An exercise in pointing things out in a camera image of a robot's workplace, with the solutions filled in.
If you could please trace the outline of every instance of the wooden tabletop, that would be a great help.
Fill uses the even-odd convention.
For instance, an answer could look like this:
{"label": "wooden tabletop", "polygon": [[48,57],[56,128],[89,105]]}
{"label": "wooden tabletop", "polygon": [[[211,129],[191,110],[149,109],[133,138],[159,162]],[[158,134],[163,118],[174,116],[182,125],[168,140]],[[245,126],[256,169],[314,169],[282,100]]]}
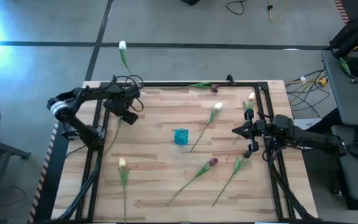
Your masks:
{"label": "wooden tabletop", "polygon": [[[100,82],[84,82],[98,87]],[[282,81],[268,81],[275,114],[292,117],[285,85]],[[277,221],[272,197],[267,163],[262,160],[264,145],[258,138],[260,150],[240,170],[222,194],[218,203],[212,203],[233,172],[236,156],[247,148],[248,140],[240,138],[233,145],[236,135],[232,128],[244,123],[242,101],[247,101],[252,87],[220,87],[217,94],[209,90],[184,88],[162,90],[159,87],[142,89],[144,110],[133,126],[122,122],[116,142],[103,158],[96,199],[94,222],[122,222],[124,219],[123,191],[118,173],[118,159],[125,158],[130,169],[127,183],[128,222],[256,222]],[[266,107],[265,97],[262,101]],[[192,145],[201,134],[210,109],[217,102],[223,103],[222,111],[209,125],[192,153]],[[77,117],[91,124],[95,101],[82,105]],[[101,110],[99,124],[104,110]],[[173,142],[173,130],[189,130],[187,146]],[[109,117],[106,145],[117,131],[117,117]],[[68,152],[82,146],[72,141]],[[296,149],[283,150],[290,188],[307,211],[317,216],[302,154]],[[211,158],[219,162],[209,172],[193,181],[168,206],[165,204]],[[69,206],[81,185],[86,149],[71,154],[65,161],[53,218]],[[88,202],[84,215],[88,211]]]}

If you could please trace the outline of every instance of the gray floor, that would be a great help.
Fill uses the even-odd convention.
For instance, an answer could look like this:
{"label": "gray floor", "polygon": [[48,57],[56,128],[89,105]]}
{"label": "gray floor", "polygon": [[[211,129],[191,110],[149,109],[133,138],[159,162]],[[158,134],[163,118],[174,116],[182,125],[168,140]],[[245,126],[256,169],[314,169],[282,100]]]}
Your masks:
{"label": "gray floor", "polygon": [[[288,12],[270,22],[267,2],[248,0],[243,16],[226,8],[229,1],[201,0],[190,7],[179,0],[115,0],[104,42],[328,45],[343,23],[332,0],[289,1]],[[107,0],[0,1],[0,40],[94,42]],[[283,1],[274,1],[277,16]],[[0,207],[0,220],[24,223],[53,125],[46,109],[50,97],[82,84],[91,47],[0,47],[0,141],[32,152],[28,161],[13,158],[2,188],[22,187],[24,202]],[[296,79],[323,68],[321,52],[313,50],[129,49],[128,64],[144,80]],[[92,80],[125,75],[117,48],[102,48]],[[324,88],[331,92],[329,86]],[[324,93],[310,93],[316,103]],[[332,95],[316,110],[324,116],[335,107]],[[293,112],[296,118],[316,118],[311,109]],[[347,211],[311,178],[319,216],[358,223],[358,212]],[[11,201],[15,193],[5,192]],[[333,202],[329,210],[326,202]]]}

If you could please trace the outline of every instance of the transparent blue cup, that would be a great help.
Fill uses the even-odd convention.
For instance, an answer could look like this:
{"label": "transparent blue cup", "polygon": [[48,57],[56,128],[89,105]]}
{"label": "transparent blue cup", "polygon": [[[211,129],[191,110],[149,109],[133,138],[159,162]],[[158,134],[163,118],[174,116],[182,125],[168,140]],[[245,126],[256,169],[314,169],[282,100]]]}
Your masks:
{"label": "transparent blue cup", "polygon": [[188,139],[189,139],[189,130],[183,128],[175,129],[174,140],[176,144],[185,145],[187,144]]}

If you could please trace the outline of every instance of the purple tulip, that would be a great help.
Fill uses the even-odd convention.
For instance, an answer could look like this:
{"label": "purple tulip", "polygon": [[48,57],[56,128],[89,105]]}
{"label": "purple tulip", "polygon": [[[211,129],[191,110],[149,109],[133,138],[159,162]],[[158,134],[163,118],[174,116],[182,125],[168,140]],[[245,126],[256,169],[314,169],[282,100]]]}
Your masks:
{"label": "purple tulip", "polygon": [[211,86],[211,91],[212,91],[213,93],[217,93],[217,92],[218,92],[218,88],[219,88],[219,85],[213,84],[213,85]]}
{"label": "purple tulip", "polygon": [[218,163],[218,158],[213,158],[213,159],[211,159],[211,160],[209,161],[209,164],[210,164],[211,166],[215,166],[217,163]]}

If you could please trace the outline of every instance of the black floor line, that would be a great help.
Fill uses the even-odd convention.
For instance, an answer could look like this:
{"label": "black floor line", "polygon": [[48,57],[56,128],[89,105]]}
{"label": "black floor line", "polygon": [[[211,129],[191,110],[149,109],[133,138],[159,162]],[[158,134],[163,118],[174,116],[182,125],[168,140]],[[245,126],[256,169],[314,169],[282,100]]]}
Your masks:
{"label": "black floor line", "polygon": [[114,0],[109,0],[107,2],[106,9],[104,10],[104,15],[103,15],[102,23],[100,25],[98,38],[96,39],[96,44],[93,48],[91,60],[89,61],[88,69],[86,71],[85,81],[90,81],[92,79],[94,66],[96,65],[96,60],[98,59],[100,46],[103,40],[104,31],[106,31],[107,21],[109,20],[111,5],[113,1]]}
{"label": "black floor line", "polygon": [[[118,47],[117,42],[102,43],[102,47]],[[322,45],[265,45],[265,44],[179,44],[179,43],[128,43],[133,48],[173,49],[256,49],[256,50],[326,50]]]}
{"label": "black floor line", "polygon": [[0,46],[94,47],[95,45],[95,42],[0,41]]}

